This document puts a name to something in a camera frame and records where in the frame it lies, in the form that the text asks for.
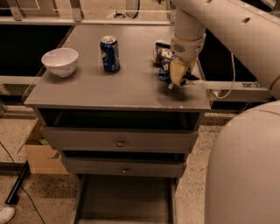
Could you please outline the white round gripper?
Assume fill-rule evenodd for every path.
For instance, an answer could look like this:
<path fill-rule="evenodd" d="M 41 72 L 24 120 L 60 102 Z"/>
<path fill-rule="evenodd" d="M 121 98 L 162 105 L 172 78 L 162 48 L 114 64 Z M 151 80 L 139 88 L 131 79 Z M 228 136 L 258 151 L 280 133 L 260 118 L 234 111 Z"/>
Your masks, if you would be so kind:
<path fill-rule="evenodd" d="M 171 82 L 174 85 L 182 86 L 185 81 L 186 71 L 193 71 L 197 63 L 198 55 L 205 44 L 206 34 L 187 32 L 182 36 L 173 33 L 171 36 L 171 50 L 176 58 L 170 65 Z"/>

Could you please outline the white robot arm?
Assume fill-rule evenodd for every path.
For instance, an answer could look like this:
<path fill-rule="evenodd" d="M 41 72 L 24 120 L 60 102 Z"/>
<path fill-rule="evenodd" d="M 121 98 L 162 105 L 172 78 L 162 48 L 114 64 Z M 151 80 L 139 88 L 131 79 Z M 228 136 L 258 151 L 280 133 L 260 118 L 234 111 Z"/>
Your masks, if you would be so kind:
<path fill-rule="evenodd" d="M 172 0 L 172 40 L 197 54 L 208 29 L 274 98 L 280 95 L 278 16 L 242 0 Z M 216 137 L 206 172 L 205 224 L 280 224 L 280 105 L 251 108 Z"/>

